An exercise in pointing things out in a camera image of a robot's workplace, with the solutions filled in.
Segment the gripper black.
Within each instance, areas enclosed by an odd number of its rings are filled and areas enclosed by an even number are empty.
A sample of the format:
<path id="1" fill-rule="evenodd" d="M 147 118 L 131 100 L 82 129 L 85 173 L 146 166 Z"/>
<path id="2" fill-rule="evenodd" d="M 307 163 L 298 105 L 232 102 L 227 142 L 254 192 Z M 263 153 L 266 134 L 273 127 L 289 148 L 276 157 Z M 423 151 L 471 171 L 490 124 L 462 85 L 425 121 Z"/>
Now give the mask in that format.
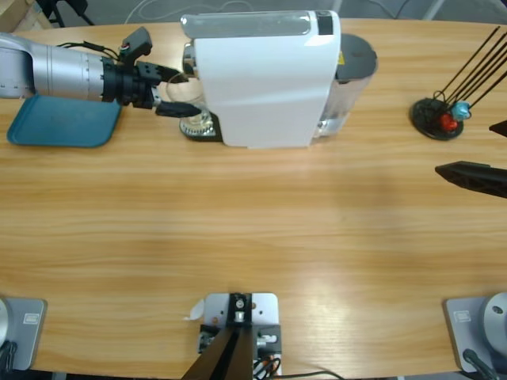
<path id="1" fill-rule="evenodd" d="M 185 83 L 189 77 L 172 67 L 153 63 L 136 62 L 134 66 L 114 63 L 110 58 L 102 58 L 103 64 L 103 102 L 116 101 L 120 105 L 134 108 L 152 109 L 155 106 L 153 88 L 160 82 Z M 191 117 L 201 114 L 201 109 L 185 102 L 162 101 L 155 114 L 166 117 Z"/>

